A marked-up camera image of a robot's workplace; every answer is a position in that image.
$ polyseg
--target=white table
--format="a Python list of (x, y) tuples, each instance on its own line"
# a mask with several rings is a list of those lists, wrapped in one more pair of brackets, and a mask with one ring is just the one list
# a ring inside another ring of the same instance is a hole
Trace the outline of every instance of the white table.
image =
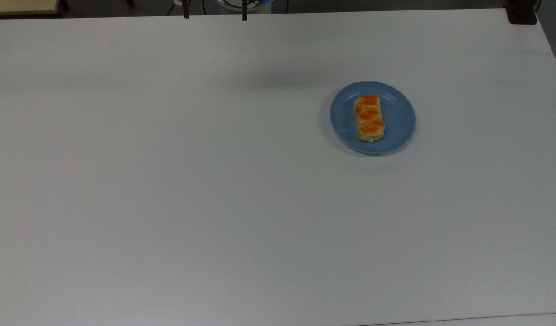
[[(334, 135), (330, 101), (360, 80), (410, 99), (404, 150)], [(503, 9), (0, 21), (0, 326), (553, 312), (539, 25)]]

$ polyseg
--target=bread roll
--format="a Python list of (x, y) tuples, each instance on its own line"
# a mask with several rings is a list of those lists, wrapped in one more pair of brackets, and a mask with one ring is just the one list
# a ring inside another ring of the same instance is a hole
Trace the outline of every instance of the bread roll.
[(372, 143), (383, 138), (385, 122), (378, 95), (363, 95), (354, 101), (354, 121), (358, 138), (363, 142)]

